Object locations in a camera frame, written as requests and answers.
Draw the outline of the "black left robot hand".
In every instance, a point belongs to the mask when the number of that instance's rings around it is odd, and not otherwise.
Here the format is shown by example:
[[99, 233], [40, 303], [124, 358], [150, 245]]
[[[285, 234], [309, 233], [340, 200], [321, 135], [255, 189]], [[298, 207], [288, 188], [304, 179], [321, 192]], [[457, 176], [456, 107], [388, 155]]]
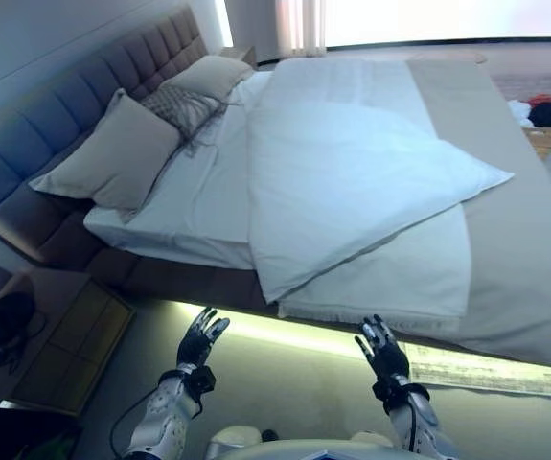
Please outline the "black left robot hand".
[[190, 375], [205, 364], [214, 343], [230, 325], [229, 318], [217, 314], [216, 309], [206, 307], [193, 320], [177, 349], [177, 370]]

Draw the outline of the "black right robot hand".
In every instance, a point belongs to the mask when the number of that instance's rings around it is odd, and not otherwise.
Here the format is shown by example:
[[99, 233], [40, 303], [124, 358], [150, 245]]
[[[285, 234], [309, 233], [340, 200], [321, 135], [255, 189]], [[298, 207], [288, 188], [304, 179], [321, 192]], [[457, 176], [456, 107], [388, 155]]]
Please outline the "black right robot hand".
[[378, 381], [388, 386], [409, 383], [409, 362], [396, 337], [387, 324], [376, 314], [365, 317], [355, 336], [365, 359]]

